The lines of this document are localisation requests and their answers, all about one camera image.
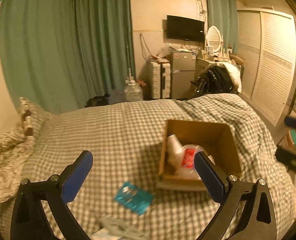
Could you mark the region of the white louvered wardrobe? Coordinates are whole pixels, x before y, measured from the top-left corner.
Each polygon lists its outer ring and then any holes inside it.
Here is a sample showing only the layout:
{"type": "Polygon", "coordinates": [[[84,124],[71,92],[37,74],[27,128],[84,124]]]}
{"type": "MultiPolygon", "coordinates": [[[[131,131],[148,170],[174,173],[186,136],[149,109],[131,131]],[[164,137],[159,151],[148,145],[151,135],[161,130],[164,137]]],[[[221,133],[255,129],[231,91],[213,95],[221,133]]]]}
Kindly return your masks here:
{"type": "Polygon", "coordinates": [[[287,103],[296,66],[292,15],[258,8],[238,11],[238,54],[244,60],[241,94],[272,125],[287,103]]]}

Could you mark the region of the silver mini fridge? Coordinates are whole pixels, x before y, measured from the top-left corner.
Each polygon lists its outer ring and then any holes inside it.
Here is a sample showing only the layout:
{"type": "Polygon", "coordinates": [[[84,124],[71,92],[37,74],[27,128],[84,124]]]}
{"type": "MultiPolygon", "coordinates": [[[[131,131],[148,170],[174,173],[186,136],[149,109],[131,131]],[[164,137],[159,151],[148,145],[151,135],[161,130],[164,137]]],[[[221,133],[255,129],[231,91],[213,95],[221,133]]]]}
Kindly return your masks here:
{"type": "Polygon", "coordinates": [[[195,74],[195,56],[190,52],[172,52],[171,98],[184,99],[188,96],[191,81],[195,74]]]}

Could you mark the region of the oval white vanity mirror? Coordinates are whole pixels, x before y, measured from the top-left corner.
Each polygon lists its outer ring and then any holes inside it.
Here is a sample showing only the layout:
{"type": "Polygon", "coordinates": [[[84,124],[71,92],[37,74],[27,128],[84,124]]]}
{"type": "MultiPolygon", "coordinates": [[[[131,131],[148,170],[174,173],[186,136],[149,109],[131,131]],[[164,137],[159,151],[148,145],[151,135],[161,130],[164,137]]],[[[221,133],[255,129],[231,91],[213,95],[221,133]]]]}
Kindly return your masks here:
{"type": "Polygon", "coordinates": [[[218,53],[221,50],[223,45],[223,35],[215,25],[209,27],[205,40],[207,46],[213,48],[213,52],[218,53]]]}

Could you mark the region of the clear plastic water jug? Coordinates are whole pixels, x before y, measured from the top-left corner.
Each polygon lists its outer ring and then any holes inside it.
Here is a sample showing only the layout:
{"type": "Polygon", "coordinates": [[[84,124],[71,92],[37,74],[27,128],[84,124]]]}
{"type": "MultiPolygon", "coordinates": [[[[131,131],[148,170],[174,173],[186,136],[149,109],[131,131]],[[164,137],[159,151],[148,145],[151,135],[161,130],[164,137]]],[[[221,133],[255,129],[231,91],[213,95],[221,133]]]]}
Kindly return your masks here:
{"type": "Polygon", "coordinates": [[[134,79],[130,68],[128,69],[128,76],[126,78],[124,96],[128,102],[143,101],[143,91],[134,79]]]}

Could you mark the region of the checkered pillow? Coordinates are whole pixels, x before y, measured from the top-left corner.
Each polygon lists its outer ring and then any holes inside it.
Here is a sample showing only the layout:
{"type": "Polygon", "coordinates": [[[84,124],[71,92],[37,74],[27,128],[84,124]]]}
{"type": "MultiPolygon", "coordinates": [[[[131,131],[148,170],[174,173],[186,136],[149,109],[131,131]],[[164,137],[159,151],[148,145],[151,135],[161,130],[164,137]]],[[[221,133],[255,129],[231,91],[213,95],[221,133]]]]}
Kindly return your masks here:
{"type": "Polygon", "coordinates": [[[50,120],[54,114],[47,112],[42,107],[26,98],[20,97],[19,102],[24,133],[26,136],[33,136],[37,139],[47,120],[50,120]]]}

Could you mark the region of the white cushion on chair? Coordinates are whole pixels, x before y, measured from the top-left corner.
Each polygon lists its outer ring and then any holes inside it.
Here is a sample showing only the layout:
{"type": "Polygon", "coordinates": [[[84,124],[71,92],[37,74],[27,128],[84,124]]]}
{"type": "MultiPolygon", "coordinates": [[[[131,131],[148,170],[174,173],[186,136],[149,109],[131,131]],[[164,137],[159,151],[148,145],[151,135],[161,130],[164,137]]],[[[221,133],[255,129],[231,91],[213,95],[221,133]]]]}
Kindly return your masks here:
{"type": "Polygon", "coordinates": [[[226,69],[226,71],[232,81],[232,84],[236,88],[236,91],[238,93],[241,93],[242,82],[241,82],[240,70],[238,70],[238,68],[235,65],[230,64],[228,62],[220,62],[219,65],[226,69]]]}

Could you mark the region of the rolled white towel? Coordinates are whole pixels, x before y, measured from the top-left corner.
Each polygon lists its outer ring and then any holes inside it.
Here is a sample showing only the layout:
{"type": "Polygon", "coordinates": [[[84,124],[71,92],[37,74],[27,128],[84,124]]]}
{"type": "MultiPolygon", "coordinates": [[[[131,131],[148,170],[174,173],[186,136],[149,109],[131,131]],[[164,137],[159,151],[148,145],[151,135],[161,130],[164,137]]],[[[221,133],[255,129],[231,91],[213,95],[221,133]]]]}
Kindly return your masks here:
{"type": "Polygon", "coordinates": [[[168,153],[168,163],[176,170],[180,168],[183,159],[182,147],[175,134],[167,137],[166,151],[168,153]]]}

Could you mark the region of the white suitcase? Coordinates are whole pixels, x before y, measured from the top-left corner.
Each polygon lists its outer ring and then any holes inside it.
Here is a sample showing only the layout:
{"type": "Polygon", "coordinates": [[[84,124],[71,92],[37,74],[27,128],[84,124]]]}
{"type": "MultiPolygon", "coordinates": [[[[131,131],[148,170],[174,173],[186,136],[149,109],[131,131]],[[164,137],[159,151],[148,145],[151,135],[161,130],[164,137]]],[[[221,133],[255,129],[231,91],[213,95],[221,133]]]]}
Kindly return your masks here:
{"type": "Polygon", "coordinates": [[[169,63],[149,63],[151,98],[168,99],[171,90],[171,65],[169,63]]]}

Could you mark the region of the brown cardboard box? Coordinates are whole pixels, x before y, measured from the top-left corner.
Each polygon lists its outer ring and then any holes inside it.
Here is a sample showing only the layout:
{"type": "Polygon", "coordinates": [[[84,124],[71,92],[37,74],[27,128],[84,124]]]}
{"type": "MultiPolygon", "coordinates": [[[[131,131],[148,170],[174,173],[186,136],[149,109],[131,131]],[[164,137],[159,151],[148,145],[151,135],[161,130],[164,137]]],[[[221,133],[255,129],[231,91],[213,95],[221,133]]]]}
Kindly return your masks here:
{"type": "Polygon", "coordinates": [[[205,154],[210,155],[215,165],[222,168],[225,174],[240,177],[241,163],[237,152],[237,144],[227,124],[166,120],[157,188],[183,192],[203,192],[207,190],[201,179],[178,176],[176,168],[168,162],[169,147],[167,139],[171,135],[175,135],[182,146],[197,145],[202,147],[205,154]]]}

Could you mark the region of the floral patterned blanket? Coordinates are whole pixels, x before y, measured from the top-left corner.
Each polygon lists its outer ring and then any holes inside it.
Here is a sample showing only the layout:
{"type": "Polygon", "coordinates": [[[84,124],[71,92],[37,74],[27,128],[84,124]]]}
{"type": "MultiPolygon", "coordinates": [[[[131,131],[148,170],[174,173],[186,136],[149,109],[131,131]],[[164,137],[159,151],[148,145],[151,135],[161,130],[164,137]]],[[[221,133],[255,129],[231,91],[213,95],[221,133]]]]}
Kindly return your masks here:
{"type": "Polygon", "coordinates": [[[23,167],[35,142],[32,128],[14,128],[0,136],[0,204],[17,193],[23,167]]]}

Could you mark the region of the black wall television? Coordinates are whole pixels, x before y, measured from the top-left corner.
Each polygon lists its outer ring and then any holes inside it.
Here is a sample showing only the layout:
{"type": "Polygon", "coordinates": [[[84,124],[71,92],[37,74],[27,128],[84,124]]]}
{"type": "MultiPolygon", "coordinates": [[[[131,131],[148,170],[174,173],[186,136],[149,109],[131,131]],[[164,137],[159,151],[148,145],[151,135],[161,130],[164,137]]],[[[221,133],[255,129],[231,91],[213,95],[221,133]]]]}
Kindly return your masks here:
{"type": "Polygon", "coordinates": [[[168,15],[166,20],[168,39],[204,42],[204,22],[192,18],[168,15]]]}

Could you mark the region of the red white plastic package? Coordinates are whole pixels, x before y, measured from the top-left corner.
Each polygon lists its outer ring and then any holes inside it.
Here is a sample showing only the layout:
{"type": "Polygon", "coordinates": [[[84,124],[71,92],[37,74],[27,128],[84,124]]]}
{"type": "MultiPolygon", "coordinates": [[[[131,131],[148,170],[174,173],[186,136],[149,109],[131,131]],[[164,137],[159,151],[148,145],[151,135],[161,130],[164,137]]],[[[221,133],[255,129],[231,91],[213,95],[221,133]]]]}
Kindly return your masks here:
{"type": "Polygon", "coordinates": [[[197,152],[206,153],[205,149],[198,145],[188,144],[182,147],[182,157],[175,171],[175,176],[182,179],[200,180],[194,166],[194,157],[197,152]]]}

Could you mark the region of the black bag on chair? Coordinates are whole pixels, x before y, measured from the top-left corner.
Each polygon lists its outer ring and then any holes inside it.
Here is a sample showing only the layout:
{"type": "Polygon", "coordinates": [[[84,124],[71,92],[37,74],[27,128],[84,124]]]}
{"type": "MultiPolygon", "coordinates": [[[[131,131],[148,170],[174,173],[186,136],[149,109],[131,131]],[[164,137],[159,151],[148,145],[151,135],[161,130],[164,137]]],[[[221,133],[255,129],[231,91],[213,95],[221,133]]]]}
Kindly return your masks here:
{"type": "Polygon", "coordinates": [[[194,98],[208,94],[231,94],[236,92],[236,87],[228,71],[221,66],[209,66],[194,81],[191,81],[191,84],[194,98]]]}

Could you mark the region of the large green curtain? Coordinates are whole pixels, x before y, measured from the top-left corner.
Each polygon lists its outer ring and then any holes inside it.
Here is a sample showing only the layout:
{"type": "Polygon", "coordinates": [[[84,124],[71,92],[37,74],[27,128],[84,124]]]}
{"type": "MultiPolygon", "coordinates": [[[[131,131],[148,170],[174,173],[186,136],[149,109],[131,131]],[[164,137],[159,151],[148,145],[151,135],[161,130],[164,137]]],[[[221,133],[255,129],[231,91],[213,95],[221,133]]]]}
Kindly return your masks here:
{"type": "Polygon", "coordinates": [[[130,0],[2,0],[0,60],[15,106],[64,113],[123,90],[136,72],[130,0]]]}

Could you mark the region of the teal blister pill pack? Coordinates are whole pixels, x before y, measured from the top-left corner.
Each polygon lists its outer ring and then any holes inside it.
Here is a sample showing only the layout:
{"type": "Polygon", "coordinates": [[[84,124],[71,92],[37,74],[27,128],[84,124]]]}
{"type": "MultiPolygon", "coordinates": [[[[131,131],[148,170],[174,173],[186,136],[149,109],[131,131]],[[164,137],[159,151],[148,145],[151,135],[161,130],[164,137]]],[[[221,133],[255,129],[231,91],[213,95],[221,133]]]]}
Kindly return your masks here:
{"type": "Polygon", "coordinates": [[[141,216],[151,205],[153,195],[127,181],[117,191],[114,199],[126,209],[141,216]]]}

